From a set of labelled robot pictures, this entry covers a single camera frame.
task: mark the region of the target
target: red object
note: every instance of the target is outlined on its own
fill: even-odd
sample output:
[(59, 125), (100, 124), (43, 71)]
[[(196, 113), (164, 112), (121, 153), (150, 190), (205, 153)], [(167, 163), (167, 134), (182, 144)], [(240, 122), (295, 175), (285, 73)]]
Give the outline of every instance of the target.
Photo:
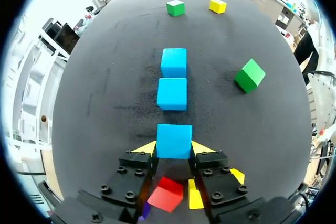
[(154, 207), (172, 212), (183, 200), (183, 186), (163, 177), (147, 202)]

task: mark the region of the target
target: green cube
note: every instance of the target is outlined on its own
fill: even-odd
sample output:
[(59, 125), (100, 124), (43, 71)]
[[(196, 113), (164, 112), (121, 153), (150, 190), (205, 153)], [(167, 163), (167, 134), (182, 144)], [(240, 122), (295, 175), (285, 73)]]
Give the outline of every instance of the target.
[(167, 12), (174, 17), (184, 14), (184, 3), (179, 0), (167, 2)]
[(235, 81), (246, 93), (249, 93), (259, 86), (265, 75), (258, 63), (250, 59), (236, 75)]

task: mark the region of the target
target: black bolt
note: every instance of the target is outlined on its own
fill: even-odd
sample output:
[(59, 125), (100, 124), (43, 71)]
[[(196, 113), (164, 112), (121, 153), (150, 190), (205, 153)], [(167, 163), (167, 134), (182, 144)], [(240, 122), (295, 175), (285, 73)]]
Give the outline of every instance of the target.
[(214, 202), (222, 201), (223, 194), (220, 191), (216, 191), (211, 195), (211, 200)]
[(242, 194), (246, 194), (247, 193), (247, 186), (244, 185), (240, 185), (238, 187), (238, 192), (242, 193)]
[(125, 198), (128, 199), (128, 200), (134, 200), (134, 199), (135, 199), (135, 194), (134, 194), (134, 192), (132, 192), (132, 191), (128, 191), (128, 192), (125, 194)]
[(143, 172), (142, 169), (137, 169), (137, 170), (135, 171), (135, 175), (136, 175), (136, 177), (142, 177), (142, 176), (145, 175), (145, 173)]
[(111, 192), (111, 189), (108, 187), (108, 185), (101, 185), (100, 189), (103, 194), (109, 194)]
[(203, 175), (204, 175), (205, 177), (211, 177), (211, 176), (212, 176), (212, 170), (210, 170), (210, 169), (205, 170), (205, 171), (203, 172)]
[(120, 173), (120, 174), (125, 174), (127, 172), (127, 170), (126, 170), (125, 167), (119, 166), (117, 172)]
[(91, 222), (93, 223), (101, 223), (102, 218), (99, 216), (99, 214), (92, 214), (91, 216)]
[(260, 219), (260, 212), (257, 209), (252, 209), (250, 212), (248, 212), (248, 218), (251, 221), (257, 221)]
[(224, 167), (222, 168), (222, 172), (223, 172), (223, 173), (229, 173), (229, 172), (230, 172), (230, 167), (228, 167), (228, 166), (224, 166)]

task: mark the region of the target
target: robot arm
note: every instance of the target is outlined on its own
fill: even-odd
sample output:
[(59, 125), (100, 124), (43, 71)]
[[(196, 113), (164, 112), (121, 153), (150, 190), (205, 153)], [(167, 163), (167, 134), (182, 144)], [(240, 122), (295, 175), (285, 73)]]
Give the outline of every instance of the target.
[[(120, 167), (101, 186), (100, 198), (79, 191), (76, 199), (66, 198), (56, 206), (53, 223), (137, 223), (158, 161), (156, 148), (152, 156), (126, 151)], [(247, 187), (231, 173), (222, 151), (195, 154), (192, 148), (189, 165), (210, 223), (294, 223), (301, 215), (285, 198), (250, 202)]]

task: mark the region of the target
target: black table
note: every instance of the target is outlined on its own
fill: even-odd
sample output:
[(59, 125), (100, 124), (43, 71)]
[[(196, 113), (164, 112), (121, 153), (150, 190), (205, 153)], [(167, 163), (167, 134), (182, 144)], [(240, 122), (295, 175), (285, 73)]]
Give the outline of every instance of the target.
[[(307, 170), (311, 123), (299, 66), (278, 29), (250, 0), (181, 0), (186, 14), (171, 17), (171, 0), (113, 0), (74, 48), (54, 109), (53, 155), (64, 197), (81, 188), (99, 195), (118, 157), (155, 140), (158, 123), (191, 124), (193, 140), (222, 149), (245, 173), (249, 199), (288, 197)], [(156, 106), (163, 48), (187, 48), (188, 109)], [(255, 59), (266, 72), (244, 94), (233, 81)], [(159, 176), (185, 181), (185, 161), (162, 160)], [(168, 214), (153, 208), (148, 222), (205, 223), (203, 210), (184, 202)]]

